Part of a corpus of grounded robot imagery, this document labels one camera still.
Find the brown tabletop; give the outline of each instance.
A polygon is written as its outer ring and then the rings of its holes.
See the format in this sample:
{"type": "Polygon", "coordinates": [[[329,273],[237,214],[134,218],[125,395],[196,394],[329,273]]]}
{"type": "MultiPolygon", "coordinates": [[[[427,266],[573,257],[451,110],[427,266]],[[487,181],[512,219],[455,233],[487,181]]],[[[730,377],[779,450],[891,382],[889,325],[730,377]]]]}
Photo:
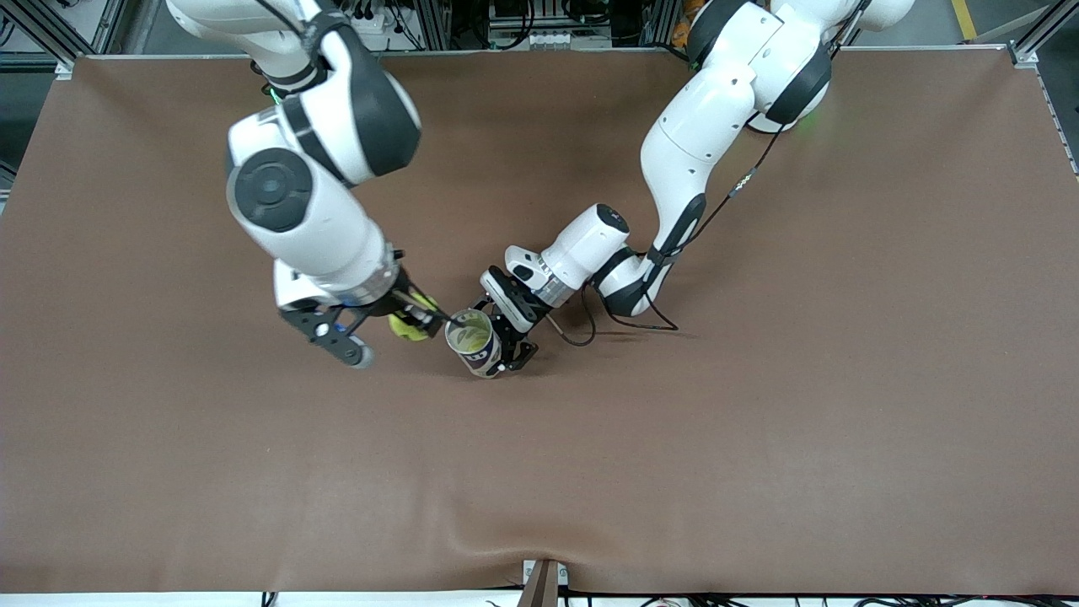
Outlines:
{"type": "MultiPolygon", "coordinates": [[[[355,193],[446,308],[589,204],[652,239],[672,57],[385,65],[423,142],[355,193]]],[[[544,326],[495,382],[379,320],[349,370],[277,318],[223,199],[258,86],[123,59],[53,86],[0,221],[3,591],[479,588],[546,556],[604,592],[1079,594],[1079,187],[1007,53],[841,54],[668,280],[681,333],[544,326]]]]}

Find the yellow-green ball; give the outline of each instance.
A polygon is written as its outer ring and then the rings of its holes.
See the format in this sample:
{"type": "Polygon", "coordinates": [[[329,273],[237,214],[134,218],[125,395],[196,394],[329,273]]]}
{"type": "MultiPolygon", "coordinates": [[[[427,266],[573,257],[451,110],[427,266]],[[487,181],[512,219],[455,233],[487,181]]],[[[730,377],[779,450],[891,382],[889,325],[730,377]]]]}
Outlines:
{"type": "MultiPolygon", "coordinates": [[[[421,303],[424,303],[424,305],[428,308],[434,308],[436,305],[434,298],[424,298],[421,294],[413,294],[412,298],[421,303]]],[[[408,342],[423,342],[424,340],[427,340],[426,333],[418,328],[406,325],[405,321],[400,320],[397,316],[390,315],[386,318],[390,319],[390,331],[394,332],[394,335],[397,337],[408,342]]]]}

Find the brown table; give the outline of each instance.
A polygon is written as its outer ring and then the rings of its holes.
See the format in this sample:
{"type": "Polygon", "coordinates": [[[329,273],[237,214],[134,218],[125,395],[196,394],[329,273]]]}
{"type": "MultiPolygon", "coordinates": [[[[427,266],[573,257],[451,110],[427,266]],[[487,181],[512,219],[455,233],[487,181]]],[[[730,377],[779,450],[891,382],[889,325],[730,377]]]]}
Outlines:
{"type": "MultiPolygon", "coordinates": [[[[356,194],[445,307],[591,203],[651,240],[672,57],[385,63],[423,143],[356,194]]],[[[258,84],[53,86],[0,231],[3,591],[478,588],[547,556],[589,591],[1079,593],[1079,187],[1005,52],[841,54],[668,280],[683,332],[543,327],[490,383],[379,322],[344,369],[277,318],[222,194],[258,84]]]]}

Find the white robotic arm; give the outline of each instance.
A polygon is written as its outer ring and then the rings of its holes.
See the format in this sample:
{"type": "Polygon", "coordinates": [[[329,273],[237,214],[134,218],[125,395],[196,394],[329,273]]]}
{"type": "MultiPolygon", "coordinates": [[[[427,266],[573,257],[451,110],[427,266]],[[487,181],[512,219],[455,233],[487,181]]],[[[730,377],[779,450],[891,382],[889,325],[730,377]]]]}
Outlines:
{"type": "Polygon", "coordinates": [[[634,317],[648,309],[705,212],[712,168],[743,125],[777,132],[811,111],[832,75],[824,33],[858,10],[864,11],[861,26],[888,27],[914,0],[864,1],[775,1],[774,14],[746,0],[706,4],[687,45],[691,66],[698,72],[652,125],[641,147],[641,168],[659,215],[652,246],[644,253],[625,246],[629,230],[624,221],[618,230],[581,230],[583,222],[597,227],[602,222],[593,206],[556,239],[572,246],[552,246],[540,254],[509,247],[506,266],[513,275],[492,265],[480,278],[488,295],[481,303],[492,303],[503,344],[529,344],[533,351],[529,331],[589,279],[612,315],[634,317]],[[568,232],[585,236],[566,237],[568,232]],[[565,257],[587,262],[573,265],[572,280],[560,278],[559,296],[545,296],[558,277],[551,268],[561,266],[565,257]]]}
{"type": "Polygon", "coordinates": [[[275,259],[282,317],[354,368],[373,361],[354,335],[368,317],[433,336],[445,315],[349,191],[408,165],[420,119],[347,17],[325,0],[167,2],[188,31],[250,53],[285,94],[232,126],[226,155],[229,208],[275,259]],[[347,326],[338,323],[345,309],[347,326]]]}

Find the cup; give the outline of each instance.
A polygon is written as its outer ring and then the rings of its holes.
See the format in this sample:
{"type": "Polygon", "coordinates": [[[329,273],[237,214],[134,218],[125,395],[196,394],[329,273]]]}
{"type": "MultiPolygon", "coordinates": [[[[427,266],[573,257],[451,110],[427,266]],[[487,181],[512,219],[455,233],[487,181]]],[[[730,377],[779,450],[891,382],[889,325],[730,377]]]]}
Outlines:
{"type": "Polygon", "coordinates": [[[492,369],[502,360],[502,342],[491,327],[491,319],[479,311],[468,308],[453,315],[453,320],[464,327],[446,323],[446,343],[457,354],[473,375],[492,380],[498,374],[492,369]]]}

